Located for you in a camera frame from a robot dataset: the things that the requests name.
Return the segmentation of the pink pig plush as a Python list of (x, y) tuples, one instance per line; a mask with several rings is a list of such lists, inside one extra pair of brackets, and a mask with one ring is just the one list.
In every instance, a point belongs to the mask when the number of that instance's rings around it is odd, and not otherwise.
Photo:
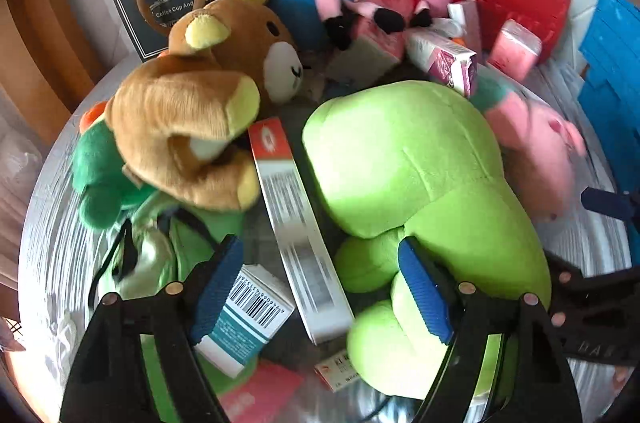
[(574, 163), (587, 154), (582, 134), (538, 99), (480, 68), (470, 101), (480, 110), (503, 155), (504, 173), (532, 221), (556, 221), (576, 195)]

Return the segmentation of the lime green plush toy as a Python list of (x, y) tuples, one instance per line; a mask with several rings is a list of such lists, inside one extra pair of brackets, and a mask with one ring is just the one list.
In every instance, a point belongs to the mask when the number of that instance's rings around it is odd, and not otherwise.
[(488, 295), (550, 302), (544, 250), (498, 142), (457, 92), (405, 80), (335, 98), (308, 117), (302, 141), (322, 205), (345, 233), (334, 256), (345, 291), (390, 289), (346, 339), (352, 366), (380, 393), (423, 399), (447, 350), (399, 270), (403, 239)]

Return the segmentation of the brown teddy bear plush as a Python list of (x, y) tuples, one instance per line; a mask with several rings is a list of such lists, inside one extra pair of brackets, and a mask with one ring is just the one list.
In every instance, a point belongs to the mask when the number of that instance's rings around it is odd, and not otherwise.
[(258, 116), (303, 83), (294, 40), (268, 0), (215, 0), (171, 27), (163, 56), (144, 62), (107, 102), (126, 169), (177, 200), (247, 210), (260, 193), (236, 144)]

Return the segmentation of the white pink medicine box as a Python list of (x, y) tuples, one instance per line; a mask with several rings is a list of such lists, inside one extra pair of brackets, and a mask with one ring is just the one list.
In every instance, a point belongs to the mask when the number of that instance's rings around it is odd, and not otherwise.
[(406, 35), (409, 60), (425, 74), (462, 96), (473, 94), (477, 76), (476, 53), (431, 30), (410, 30)]

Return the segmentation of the teal white medicine box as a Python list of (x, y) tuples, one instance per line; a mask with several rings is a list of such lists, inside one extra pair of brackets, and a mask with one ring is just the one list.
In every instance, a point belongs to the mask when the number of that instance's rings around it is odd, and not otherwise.
[(261, 265), (244, 265), (212, 331), (195, 349), (235, 379), (295, 311), (290, 289)]

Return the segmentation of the long white orange box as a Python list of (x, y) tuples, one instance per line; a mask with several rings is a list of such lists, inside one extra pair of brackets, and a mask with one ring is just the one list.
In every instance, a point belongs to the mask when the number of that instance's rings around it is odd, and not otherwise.
[(248, 130), (262, 196), (303, 325), (318, 345), (345, 334), (354, 315), (277, 117)]

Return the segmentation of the blue folding storage crate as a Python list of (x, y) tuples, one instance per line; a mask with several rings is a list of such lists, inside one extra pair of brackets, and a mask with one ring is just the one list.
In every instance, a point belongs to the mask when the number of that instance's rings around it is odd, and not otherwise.
[(578, 101), (620, 192), (639, 189), (639, 42), (639, 8), (598, 0), (579, 47), (587, 76)]

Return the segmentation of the pink wet wipes pack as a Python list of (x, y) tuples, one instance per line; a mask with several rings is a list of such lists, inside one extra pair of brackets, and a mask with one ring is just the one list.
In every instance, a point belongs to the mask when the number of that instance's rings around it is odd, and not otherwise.
[(259, 359), (248, 381), (224, 394), (221, 404), (231, 422), (272, 422), (302, 383), (300, 374), (269, 360)]

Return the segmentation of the small red white box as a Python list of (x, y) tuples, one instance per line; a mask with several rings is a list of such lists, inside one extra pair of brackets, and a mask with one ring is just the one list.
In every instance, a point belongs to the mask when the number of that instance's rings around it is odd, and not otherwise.
[(314, 366), (314, 373), (332, 393), (337, 393), (360, 380), (360, 375), (352, 366), (346, 349), (318, 362)]

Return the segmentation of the blue striped bed sheet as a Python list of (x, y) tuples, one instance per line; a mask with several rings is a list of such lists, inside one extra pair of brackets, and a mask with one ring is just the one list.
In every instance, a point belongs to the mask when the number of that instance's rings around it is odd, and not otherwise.
[[(526, 87), (575, 123), (588, 146), (576, 163), (579, 188), (613, 189), (614, 181), (600, 142), (578, 102), (584, 80), (566, 63), (548, 60), (529, 74)], [(58, 421), (63, 383), (80, 337), (89, 320), (87, 296), (93, 270), (111, 243), (108, 235), (86, 229), (77, 215), (70, 161), (76, 146), (74, 114), (52, 146), (36, 183), (23, 229), (18, 279), (23, 334), (30, 361), (26, 367), (34, 386), (27, 394), (51, 421)], [(582, 269), (586, 276), (630, 267), (627, 233), (622, 223), (587, 212), (576, 204), (559, 224), (543, 223), (544, 246)], [(343, 347), (333, 341), (320, 347), (308, 339), (303, 325), (291, 318), (265, 350), (266, 356), (298, 372), (303, 383), (274, 417), (278, 422), (408, 422), (418, 405), (403, 398), (386, 400), (357, 381), (338, 393), (324, 387), (314, 365)]]

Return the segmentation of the green frog plush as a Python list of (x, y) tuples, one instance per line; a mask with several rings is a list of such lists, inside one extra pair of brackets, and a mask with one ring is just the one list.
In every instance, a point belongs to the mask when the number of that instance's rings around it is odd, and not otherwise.
[(113, 131), (105, 123), (106, 105), (106, 101), (95, 103), (82, 114), (72, 162), (79, 217), (93, 230), (111, 228), (123, 210), (137, 207), (155, 191), (137, 178), (131, 180), (122, 171), (125, 162)]

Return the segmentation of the pink tissue pack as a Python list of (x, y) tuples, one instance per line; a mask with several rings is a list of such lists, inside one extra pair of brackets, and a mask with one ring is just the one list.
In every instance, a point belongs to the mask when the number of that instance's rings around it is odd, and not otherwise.
[(508, 19), (489, 53), (488, 63), (518, 83), (523, 83), (541, 55), (542, 41), (528, 28)]

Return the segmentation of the white tall box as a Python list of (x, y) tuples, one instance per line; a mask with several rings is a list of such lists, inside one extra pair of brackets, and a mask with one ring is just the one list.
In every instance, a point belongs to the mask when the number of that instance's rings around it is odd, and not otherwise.
[(448, 5), (450, 19), (463, 28), (462, 39), (465, 45), (473, 50), (477, 57), (483, 57), (482, 34), (480, 34), (480, 18), (475, 0), (462, 0)]

